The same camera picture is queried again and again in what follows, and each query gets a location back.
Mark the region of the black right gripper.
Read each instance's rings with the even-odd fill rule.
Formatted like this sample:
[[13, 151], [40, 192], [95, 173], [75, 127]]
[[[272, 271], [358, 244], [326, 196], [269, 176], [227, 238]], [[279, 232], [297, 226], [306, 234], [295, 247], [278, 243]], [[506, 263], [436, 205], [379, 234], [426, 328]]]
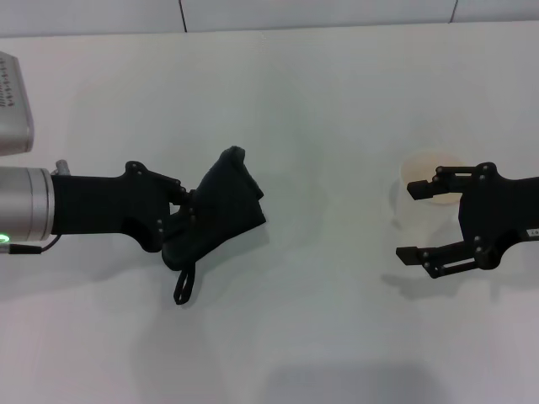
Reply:
[[421, 266], [432, 279], [499, 266], [504, 253], [538, 240], [538, 178], [507, 179], [491, 162], [439, 166], [431, 180], [407, 184], [414, 200], [449, 195], [460, 201], [464, 242], [441, 247], [398, 247], [404, 265]]

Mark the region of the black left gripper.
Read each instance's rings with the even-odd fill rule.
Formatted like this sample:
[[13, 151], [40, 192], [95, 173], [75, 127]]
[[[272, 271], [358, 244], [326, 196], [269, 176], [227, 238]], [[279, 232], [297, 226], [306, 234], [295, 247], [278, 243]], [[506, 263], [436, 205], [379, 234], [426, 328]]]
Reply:
[[193, 190], [140, 162], [128, 162], [119, 177], [54, 175], [51, 180], [53, 235], [123, 234], [157, 253], [195, 223], [190, 211], [170, 215], [170, 205], [187, 205]]

